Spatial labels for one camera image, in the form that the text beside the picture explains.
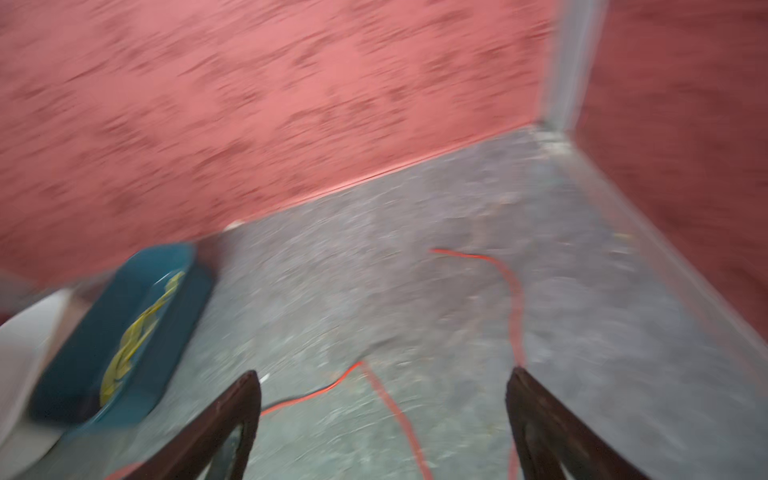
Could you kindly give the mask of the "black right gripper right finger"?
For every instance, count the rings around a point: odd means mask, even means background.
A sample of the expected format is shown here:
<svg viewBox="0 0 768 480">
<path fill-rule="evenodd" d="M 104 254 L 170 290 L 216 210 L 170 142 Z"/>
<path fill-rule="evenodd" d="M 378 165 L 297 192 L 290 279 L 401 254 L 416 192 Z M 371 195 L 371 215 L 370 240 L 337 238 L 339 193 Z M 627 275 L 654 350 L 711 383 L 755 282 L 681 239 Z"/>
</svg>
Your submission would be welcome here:
<svg viewBox="0 0 768 480">
<path fill-rule="evenodd" d="M 645 479 L 525 368 L 512 370 L 506 408 L 526 479 Z"/>
</svg>

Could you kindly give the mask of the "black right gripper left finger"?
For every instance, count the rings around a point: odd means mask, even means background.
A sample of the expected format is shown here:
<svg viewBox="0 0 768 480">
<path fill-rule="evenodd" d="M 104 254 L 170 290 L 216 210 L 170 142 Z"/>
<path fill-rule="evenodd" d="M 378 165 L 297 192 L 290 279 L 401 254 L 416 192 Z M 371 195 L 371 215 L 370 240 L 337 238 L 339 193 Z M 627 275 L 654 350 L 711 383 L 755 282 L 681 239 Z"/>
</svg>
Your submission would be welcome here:
<svg viewBox="0 0 768 480">
<path fill-rule="evenodd" d="M 261 414 L 257 372 L 248 370 L 128 479 L 241 479 Z"/>
</svg>

